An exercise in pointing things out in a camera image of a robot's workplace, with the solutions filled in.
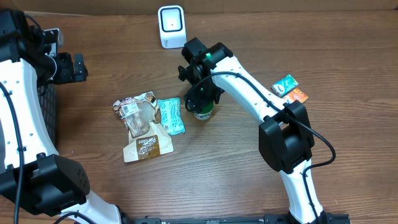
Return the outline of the orange tissue pack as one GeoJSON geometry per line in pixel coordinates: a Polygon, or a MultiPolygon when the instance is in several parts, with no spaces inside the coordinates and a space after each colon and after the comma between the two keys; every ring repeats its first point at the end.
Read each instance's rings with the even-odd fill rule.
{"type": "Polygon", "coordinates": [[[283,99],[289,104],[293,103],[294,101],[305,103],[308,100],[308,96],[299,88],[295,88],[286,94],[283,99]]]}

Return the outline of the brown white snack bag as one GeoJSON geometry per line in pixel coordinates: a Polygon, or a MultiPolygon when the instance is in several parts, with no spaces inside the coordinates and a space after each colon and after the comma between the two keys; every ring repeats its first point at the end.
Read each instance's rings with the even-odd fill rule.
{"type": "Polygon", "coordinates": [[[128,132],[124,162],[153,159],[174,151],[172,138],[155,119],[158,109],[157,98],[151,91],[113,103],[114,112],[128,132]]]}

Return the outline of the teal tissue pack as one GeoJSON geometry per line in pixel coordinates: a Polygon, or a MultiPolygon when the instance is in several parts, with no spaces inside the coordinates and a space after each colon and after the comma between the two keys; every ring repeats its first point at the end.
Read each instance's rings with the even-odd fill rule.
{"type": "Polygon", "coordinates": [[[283,97],[298,85],[298,81],[291,74],[288,74],[281,80],[275,82],[271,88],[277,96],[283,97]]]}

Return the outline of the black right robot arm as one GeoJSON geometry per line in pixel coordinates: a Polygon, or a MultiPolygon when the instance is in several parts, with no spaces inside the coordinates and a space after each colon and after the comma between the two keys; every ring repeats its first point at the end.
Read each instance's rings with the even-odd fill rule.
{"type": "Polygon", "coordinates": [[[259,151],[282,177],[292,223],[322,223],[324,211],[310,172],[314,138],[304,105],[263,87],[222,43],[206,48],[194,38],[183,46],[182,56],[188,66],[178,68],[178,77],[192,85],[184,96],[187,111],[206,118],[221,94],[230,94],[259,127],[259,151]]]}

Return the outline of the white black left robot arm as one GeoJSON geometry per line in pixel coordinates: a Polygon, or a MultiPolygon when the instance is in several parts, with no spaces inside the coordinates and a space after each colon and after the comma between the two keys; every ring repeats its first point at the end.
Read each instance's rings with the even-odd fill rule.
{"type": "Polygon", "coordinates": [[[77,223],[127,223],[127,215],[90,187],[83,166],[62,157],[54,86],[86,80],[82,54],[59,52],[58,28],[43,30],[16,9],[1,11],[1,129],[4,172],[1,195],[25,210],[77,223]]]}

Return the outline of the teal wipes pouch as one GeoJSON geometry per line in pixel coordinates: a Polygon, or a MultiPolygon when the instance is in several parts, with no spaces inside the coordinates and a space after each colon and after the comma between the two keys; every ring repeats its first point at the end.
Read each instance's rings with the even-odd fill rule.
{"type": "Polygon", "coordinates": [[[181,116],[180,98],[169,98],[159,100],[159,109],[161,115],[161,125],[171,136],[185,132],[185,126],[181,116]]]}

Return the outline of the green lid jar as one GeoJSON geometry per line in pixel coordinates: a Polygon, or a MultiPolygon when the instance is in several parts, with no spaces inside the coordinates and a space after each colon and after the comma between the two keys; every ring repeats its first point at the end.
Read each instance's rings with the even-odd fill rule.
{"type": "Polygon", "coordinates": [[[199,120],[206,120],[211,117],[214,103],[212,101],[201,101],[195,105],[194,117],[199,120]]]}

